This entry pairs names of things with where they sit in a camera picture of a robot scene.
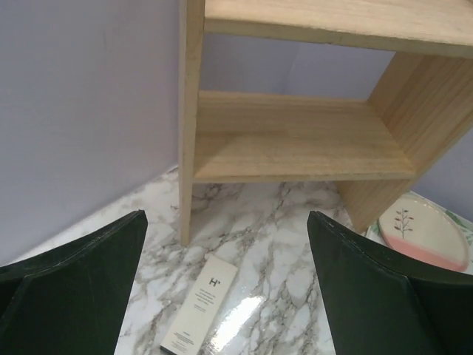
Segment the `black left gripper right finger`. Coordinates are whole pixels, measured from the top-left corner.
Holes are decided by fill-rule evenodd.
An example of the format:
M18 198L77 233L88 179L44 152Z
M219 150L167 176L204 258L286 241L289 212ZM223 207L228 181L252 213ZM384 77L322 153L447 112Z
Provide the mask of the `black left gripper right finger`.
M321 212L307 220L337 354L471 354L472 276L412 259Z

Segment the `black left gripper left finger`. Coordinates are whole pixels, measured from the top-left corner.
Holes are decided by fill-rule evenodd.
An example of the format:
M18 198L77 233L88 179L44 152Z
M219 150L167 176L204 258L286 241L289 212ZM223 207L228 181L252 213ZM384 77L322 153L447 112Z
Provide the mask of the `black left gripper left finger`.
M133 211L1 267L1 353L113 354L147 226Z

